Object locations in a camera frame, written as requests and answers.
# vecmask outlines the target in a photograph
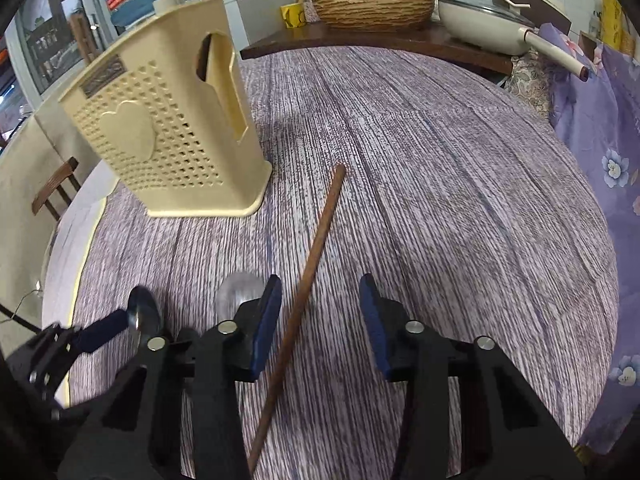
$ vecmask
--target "flower print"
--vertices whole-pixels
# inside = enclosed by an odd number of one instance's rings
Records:
[[[564,34],[560,34],[560,37],[566,43],[566,46],[571,51],[571,55],[572,56],[574,56],[576,59],[577,59],[576,54],[580,54],[581,56],[584,56],[584,52],[580,48],[580,45],[575,43],[575,41],[571,40],[571,38],[569,38],[568,36],[566,36]]]
[[[618,366],[613,368],[607,377],[609,381],[615,381],[620,386],[640,386],[640,355],[623,356]]]
[[[600,70],[604,70],[604,63],[602,62],[602,45],[596,47],[593,52],[593,61],[589,60],[591,69],[595,75],[600,73]]]
[[[602,157],[604,181],[609,187],[625,187],[629,181],[629,159],[621,158],[614,150],[607,150]]]
[[[604,63],[602,62],[602,45],[598,45],[596,50],[593,51],[593,64],[600,70],[604,68]]]

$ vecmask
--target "heart emblem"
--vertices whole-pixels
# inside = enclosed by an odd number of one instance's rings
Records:
[[[156,148],[156,132],[149,111],[136,101],[123,101],[115,112],[99,120],[101,133],[121,152],[139,162],[149,160]]]

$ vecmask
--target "black cable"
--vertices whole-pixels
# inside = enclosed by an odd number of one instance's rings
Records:
[[[26,319],[18,316],[18,309],[20,308],[22,302],[24,301],[24,299],[30,295],[33,294],[34,292],[37,292],[38,289],[34,288],[31,292],[27,292],[22,299],[20,300],[20,303],[18,303],[18,306],[15,309],[15,312],[11,312],[7,307],[5,307],[4,305],[2,305],[0,303],[0,312],[2,312],[2,314],[4,314],[5,316],[7,316],[9,319],[3,319],[2,321],[0,321],[0,324],[2,323],[7,323],[9,321],[15,321],[17,324],[25,327],[27,330],[31,330],[34,334],[39,334],[42,330],[35,326],[34,324],[28,322]]]

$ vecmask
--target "beige plastic caddy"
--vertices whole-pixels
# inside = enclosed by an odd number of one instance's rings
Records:
[[[150,18],[92,62],[60,102],[150,216],[245,216],[260,207],[271,164],[222,0]]]

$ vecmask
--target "blue gripper pad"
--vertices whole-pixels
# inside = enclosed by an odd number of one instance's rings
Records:
[[[251,373],[254,375],[254,380],[260,376],[267,364],[281,303],[282,282],[278,276],[272,274],[260,298],[259,309],[262,317],[258,330],[255,332],[254,352],[251,359]]]
[[[82,329],[74,341],[79,351],[91,354],[107,344],[129,326],[127,311],[119,308],[88,327]]]
[[[385,379],[390,378],[391,363],[388,360],[388,341],[380,318],[381,298],[376,287],[376,281],[371,274],[365,274],[360,279],[360,309],[369,332],[369,341],[376,358],[378,370]]]

